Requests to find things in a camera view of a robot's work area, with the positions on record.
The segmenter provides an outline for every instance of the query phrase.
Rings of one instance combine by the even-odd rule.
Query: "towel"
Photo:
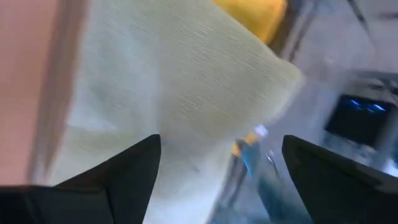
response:
[[[50,183],[159,133],[144,223],[205,223],[234,139],[283,113],[300,72],[207,0],[95,0],[89,9]]]

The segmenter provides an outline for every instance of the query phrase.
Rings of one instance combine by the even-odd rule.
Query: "blue light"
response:
[[[353,102],[355,105],[359,106],[359,103],[355,100],[351,100],[351,102]]]
[[[381,106],[379,106],[379,105],[373,105],[373,106],[375,106],[377,109],[379,109],[379,110],[382,110],[382,111],[386,111],[385,109],[383,109]]]

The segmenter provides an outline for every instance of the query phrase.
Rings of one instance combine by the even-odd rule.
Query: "gray surface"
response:
[[[286,57],[292,50],[298,30],[312,6],[312,1],[307,1],[282,56]],[[264,151],[275,152],[280,174],[287,180],[290,178],[280,151],[285,134],[320,144],[323,125],[337,96],[353,76],[353,70],[398,71],[398,20],[379,21],[370,16],[387,9],[398,11],[397,1],[363,0],[359,6],[369,21],[370,38],[345,0],[330,0],[320,1],[317,15],[302,39],[293,63],[306,76],[307,84],[286,115],[268,126],[269,136],[264,144]],[[234,208],[241,213],[258,215],[264,208],[257,193],[248,185],[246,180]]]

